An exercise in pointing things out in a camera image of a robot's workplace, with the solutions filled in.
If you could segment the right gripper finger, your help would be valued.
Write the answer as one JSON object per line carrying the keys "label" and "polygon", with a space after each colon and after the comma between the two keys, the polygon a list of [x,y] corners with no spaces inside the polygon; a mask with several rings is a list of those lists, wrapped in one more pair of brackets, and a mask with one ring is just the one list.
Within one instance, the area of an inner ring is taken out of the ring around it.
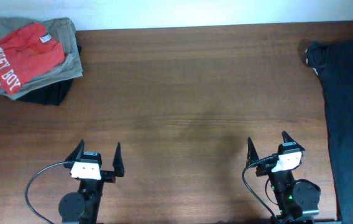
{"label": "right gripper finger", "polygon": [[255,164],[259,160],[259,156],[255,149],[254,143],[250,137],[247,138],[247,145],[248,145],[248,150],[247,150],[246,166],[249,167],[250,165]]}
{"label": "right gripper finger", "polygon": [[282,132],[283,146],[298,146],[298,143],[286,132]]}

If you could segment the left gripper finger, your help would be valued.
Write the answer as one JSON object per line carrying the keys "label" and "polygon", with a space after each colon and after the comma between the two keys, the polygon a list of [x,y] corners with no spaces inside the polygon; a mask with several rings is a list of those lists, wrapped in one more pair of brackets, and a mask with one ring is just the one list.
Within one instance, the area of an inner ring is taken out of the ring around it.
{"label": "left gripper finger", "polygon": [[65,159],[65,162],[75,162],[81,159],[84,152],[85,141],[82,139],[73,152]]}
{"label": "left gripper finger", "polygon": [[121,155],[121,143],[118,143],[116,146],[116,151],[112,162],[112,166],[114,168],[114,175],[116,177],[124,177],[125,168],[124,168],[122,155]]}

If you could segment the dark green Nike t-shirt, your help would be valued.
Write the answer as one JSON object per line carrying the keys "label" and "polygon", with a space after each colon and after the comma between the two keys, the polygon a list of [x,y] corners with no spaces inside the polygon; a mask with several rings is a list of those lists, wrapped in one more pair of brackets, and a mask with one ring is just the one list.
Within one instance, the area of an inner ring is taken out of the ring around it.
{"label": "dark green Nike t-shirt", "polygon": [[306,63],[323,88],[328,147],[343,223],[353,223],[353,40],[312,42]]}

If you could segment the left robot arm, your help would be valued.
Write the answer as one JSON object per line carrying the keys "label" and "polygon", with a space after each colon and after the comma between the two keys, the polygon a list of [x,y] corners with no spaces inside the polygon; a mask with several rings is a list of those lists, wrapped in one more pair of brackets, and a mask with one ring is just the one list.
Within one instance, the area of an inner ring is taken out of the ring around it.
{"label": "left robot arm", "polygon": [[120,143],[116,146],[113,170],[102,170],[101,154],[85,151],[84,147],[85,141],[81,140],[65,159],[64,167],[80,184],[76,192],[66,194],[58,204],[62,223],[96,223],[104,184],[115,183],[117,177],[125,175]]}

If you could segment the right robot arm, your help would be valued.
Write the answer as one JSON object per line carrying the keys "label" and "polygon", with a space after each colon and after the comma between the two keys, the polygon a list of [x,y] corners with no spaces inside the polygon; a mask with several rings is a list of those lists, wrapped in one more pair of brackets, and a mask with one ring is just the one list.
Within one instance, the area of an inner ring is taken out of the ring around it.
{"label": "right robot arm", "polygon": [[[314,223],[314,216],[319,214],[318,203],[321,189],[306,180],[295,179],[292,171],[301,165],[305,149],[286,132],[282,132],[283,143],[278,151],[260,158],[251,138],[247,139],[246,167],[242,171],[242,180],[251,194],[270,212],[270,223]],[[254,168],[257,177],[267,176],[275,195],[280,213],[272,209],[252,190],[245,179],[248,169]]]}

